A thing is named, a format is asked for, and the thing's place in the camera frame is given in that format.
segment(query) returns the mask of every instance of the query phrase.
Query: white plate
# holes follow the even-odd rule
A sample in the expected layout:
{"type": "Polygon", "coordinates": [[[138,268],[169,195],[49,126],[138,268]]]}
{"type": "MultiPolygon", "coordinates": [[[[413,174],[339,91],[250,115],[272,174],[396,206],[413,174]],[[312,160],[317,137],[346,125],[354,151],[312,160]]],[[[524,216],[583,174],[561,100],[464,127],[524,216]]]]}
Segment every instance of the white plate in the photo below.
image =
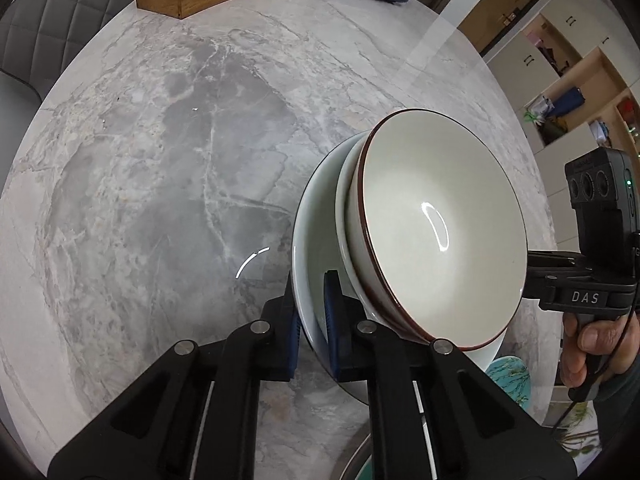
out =
{"type": "MultiPolygon", "coordinates": [[[[349,188],[351,186],[351,179],[353,177],[353,173],[355,172],[358,158],[360,156],[360,152],[365,140],[366,138],[361,139],[356,145],[352,147],[351,151],[344,161],[344,164],[342,165],[342,169],[340,170],[340,176],[338,177],[338,186],[335,192],[334,225],[336,226],[338,248],[342,257],[342,268],[347,273],[350,285],[353,287],[353,290],[355,291],[357,297],[362,302],[369,317],[381,324],[388,326],[385,320],[376,313],[376,309],[367,298],[367,295],[364,293],[362,285],[360,284],[360,280],[358,279],[349,254],[344,225],[344,207],[347,200],[347,195],[349,193],[349,188]]],[[[469,357],[481,370],[486,370],[498,353],[500,345],[504,340],[505,334],[506,330],[504,330],[494,341],[484,346],[483,348],[465,352],[466,356],[469,357]]]]}
{"type": "MultiPolygon", "coordinates": [[[[337,270],[342,293],[357,298],[344,270],[335,233],[335,189],[347,154],[365,134],[345,140],[333,149],[311,176],[302,194],[293,226],[291,278],[302,328],[318,360],[331,374],[324,318],[324,274],[337,270]]],[[[367,383],[340,384],[349,394],[368,403],[367,383]]]]}

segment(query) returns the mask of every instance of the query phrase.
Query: marble table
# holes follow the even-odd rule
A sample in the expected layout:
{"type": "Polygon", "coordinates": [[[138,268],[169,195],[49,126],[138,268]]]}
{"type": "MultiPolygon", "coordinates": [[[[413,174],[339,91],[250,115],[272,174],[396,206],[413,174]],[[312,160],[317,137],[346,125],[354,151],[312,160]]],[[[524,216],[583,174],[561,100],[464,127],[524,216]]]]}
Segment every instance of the marble table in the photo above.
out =
{"type": "MultiPolygon", "coordinates": [[[[516,190],[529,248],[555,248],[505,95],[415,0],[232,0],[182,21],[132,5],[91,40],[43,102],[0,200],[0,387],[36,465],[175,341],[256,319],[284,290],[316,165],[405,107],[475,132],[516,190]]],[[[523,301],[502,350],[532,371],[536,420],[560,333],[558,315],[523,301]]],[[[303,342],[295,379],[263,386],[255,477],[335,478],[366,432],[366,406],[303,342]]]]}

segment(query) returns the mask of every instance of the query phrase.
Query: white bowl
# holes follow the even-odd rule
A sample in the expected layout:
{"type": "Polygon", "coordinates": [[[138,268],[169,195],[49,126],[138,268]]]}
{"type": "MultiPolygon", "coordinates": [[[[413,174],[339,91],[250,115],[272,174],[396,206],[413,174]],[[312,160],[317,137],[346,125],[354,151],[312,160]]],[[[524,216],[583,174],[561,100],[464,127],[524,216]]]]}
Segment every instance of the white bowl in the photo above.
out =
{"type": "MultiPolygon", "coordinates": [[[[300,199],[293,227],[291,281],[302,328],[324,369],[331,374],[324,318],[324,274],[337,270],[342,293],[356,298],[342,264],[335,232],[335,189],[342,164],[365,134],[345,140],[322,160],[300,199]]],[[[365,381],[340,384],[347,393],[368,403],[365,381]]]]}
{"type": "Polygon", "coordinates": [[[451,118],[414,109],[378,124],[344,222],[362,292],[388,324],[476,350],[513,318],[527,266],[522,212],[493,154],[451,118]]]}
{"type": "MultiPolygon", "coordinates": [[[[359,140],[356,145],[354,145],[347,155],[344,164],[342,165],[342,169],[340,170],[340,177],[338,178],[338,186],[335,191],[335,229],[337,234],[337,241],[340,249],[340,255],[342,257],[342,264],[336,266],[338,272],[341,272],[344,269],[344,272],[348,276],[348,281],[353,290],[355,291],[356,296],[362,303],[365,312],[367,313],[367,317],[369,319],[376,320],[378,323],[381,323],[385,326],[396,330],[403,338],[412,339],[416,341],[422,341],[421,338],[408,334],[405,331],[398,330],[397,327],[389,325],[386,320],[380,316],[376,312],[375,307],[372,302],[369,300],[367,295],[360,284],[360,280],[358,275],[356,274],[356,270],[353,267],[353,262],[351,261],[351,255],[349,254],[349,247],[347,245],[347,235],[345,231],[344,225],[344,210],[346,201],[349,194],[349,188],[351,185],[351,179],[353,177],[353,173],[355,172],[356,166],[358,164],[358,158],[360,156],[360,152],[364,145],[366,138],[359,140]]],[[[343,284],[343,289],[345,286],[345,280],[342,278],[340,274],[340,282],[343,284]]],[[[495,359],[502,342],[504,341],[504,337],[506,335],[506,330],[504,330],[494,341],[489,343],[487,346],[479,348],[477,350],[465,351],[465,355],[470,358],[481,370],[486,370],[491,362],[495,359]]]]}

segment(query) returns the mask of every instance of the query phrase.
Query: wooden shelf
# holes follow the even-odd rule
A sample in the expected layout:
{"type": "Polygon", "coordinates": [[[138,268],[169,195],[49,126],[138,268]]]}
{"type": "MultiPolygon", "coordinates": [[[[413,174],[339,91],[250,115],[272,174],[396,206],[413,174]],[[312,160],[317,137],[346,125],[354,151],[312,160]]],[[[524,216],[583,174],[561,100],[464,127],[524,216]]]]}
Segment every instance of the wooden shelf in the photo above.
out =
{"type": "Polygon", "coordinates": [[[599,48],[594,49],[569,69],[544,94],[555,101],[574,86],[582,92],[585,103],[563,117],[569,131],[576,129],[589,119],[597,117],[607,105],[627,89],[620,74],[599,48]]]}
{"type": "Polygon", "coordinates": [[[640,182],[640,158],[638,158],[638,150],[640,146],[636,144],[636,140],[626,127],[626,123],[618,111],[618,104],[624,99],[630,98],[634,102],[634,107],[638,109],[633,94],[630,89],[620,92],[607,106],[600,110],[589,122],[600,119],[609,129],[609,140],[611,147],[616,150],[626,152],[631,158],[631,164],[634,169],[636,182],[640,182]]]}
{"type": "Polygon", "coordinates": [[[542,14],[533,19],[524,29],[524,34],[535,34],[543,41],[545,47],[552,49],[558,68],[562,70],[567,64],[571,68],[580,62],[582,56],[571,46],[565,37],[549,23],[542,14]]]}

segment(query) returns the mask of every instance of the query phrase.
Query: hand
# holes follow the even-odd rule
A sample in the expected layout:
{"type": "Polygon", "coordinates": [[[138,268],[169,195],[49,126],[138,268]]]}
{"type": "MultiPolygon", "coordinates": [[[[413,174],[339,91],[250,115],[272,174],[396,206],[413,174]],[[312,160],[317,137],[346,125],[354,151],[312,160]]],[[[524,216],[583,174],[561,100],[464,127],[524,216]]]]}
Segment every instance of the hand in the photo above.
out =
{"type": "MultiPolygon", "coordinates": [[[[602,380],[607,381],[614,375],[623,374],[636,360],[640,348],[640,323],[636,314],[625,335],[625,340],[616,356],[609,364],[602,380]]],[[[617,321],[595,321],[585,326],[578,334],[578,320],[574,314],[564,314],[564,343],[560,357],[562,382],[569,388],[577,388],[587,377],[585,359],[587,354],[610,355],[622,334],[626,316],[617,321]]]]}

